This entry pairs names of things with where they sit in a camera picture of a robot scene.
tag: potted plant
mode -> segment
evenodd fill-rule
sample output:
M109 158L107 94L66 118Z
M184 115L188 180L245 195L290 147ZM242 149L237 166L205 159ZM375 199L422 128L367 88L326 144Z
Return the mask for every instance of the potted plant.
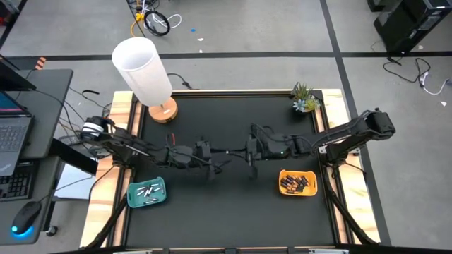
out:
M308 113L320 107L319 100L312 95L312 88L307 88L305 83L301 85L297 82L291 93L294 97L293 107L297 112Z

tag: laptop screen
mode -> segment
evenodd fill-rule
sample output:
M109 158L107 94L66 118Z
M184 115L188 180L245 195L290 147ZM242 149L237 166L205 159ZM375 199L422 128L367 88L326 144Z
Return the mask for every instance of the laptop screen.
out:
M4 93L0 92L0 113L23 112L23 110Z

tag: concrete floor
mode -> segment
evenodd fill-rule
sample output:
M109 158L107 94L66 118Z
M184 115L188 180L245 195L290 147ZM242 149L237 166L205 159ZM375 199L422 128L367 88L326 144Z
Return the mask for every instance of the concrete floor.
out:
M332 46L320 0L161 0L159 11L179 13L182 24L168 36L146 36L161 53L203 52L331 52ZM326 0L342 52L383 52L365 0ZM111 54L130 37L133 18L122 0L34 0L25 5L0 52L6 56ZM415 51L452 51L452 15L439 24ZM427 88L437 91L452 78L452 57L426 57L432 65ZM345 69L358 111L380 107L390 114L397 133L384 142L370 142L369 153L392 244L452 249L452 87L431 96L416 84L385 72L385 58L345 58ZM416 76L414 59L389 66L403 76ZM194 88L290 88L297 81L315 88L343 88L334 58L217 58L171 59L168 72L184 76ZM128 90L111 61L48 61L45 68L71 68L71 87L97 90L100 104L109 103L115 90ZM174 89L183 89L171 77ZM83 116L100 108L69 92L67 101ZM77 116L71 120L81 124ZM63 135L58 129L56 136ZM77 202L80 210L86 209ZM41 237L34 246L0 247L0 252L49 253L78 246L84 216L73 216L65 202L56 210L57 224L70 230L54 238Z

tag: orange item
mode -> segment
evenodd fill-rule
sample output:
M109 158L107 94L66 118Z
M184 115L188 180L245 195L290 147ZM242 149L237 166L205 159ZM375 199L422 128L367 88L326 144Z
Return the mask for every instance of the orange item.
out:
M281 180L286 176L299 176L306 177L306 180L309 182L309 186L305 186L303 192L295 191L294 194L286 193L286 188L281 186ZM297 195L297 196L313 196L317 193L317 177L316 174L312 171L286 171L281 170L280 178L278 179L278 186L280 187L280 192L283 195Z

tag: table lamp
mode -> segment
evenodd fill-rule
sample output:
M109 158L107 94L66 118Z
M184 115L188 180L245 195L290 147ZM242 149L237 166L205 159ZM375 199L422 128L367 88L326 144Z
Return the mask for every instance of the table lamp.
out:
M167 123L176 117L171 82L151 40L143 37L124 40L114 49L112 61L138 100L148 106L155 121Z

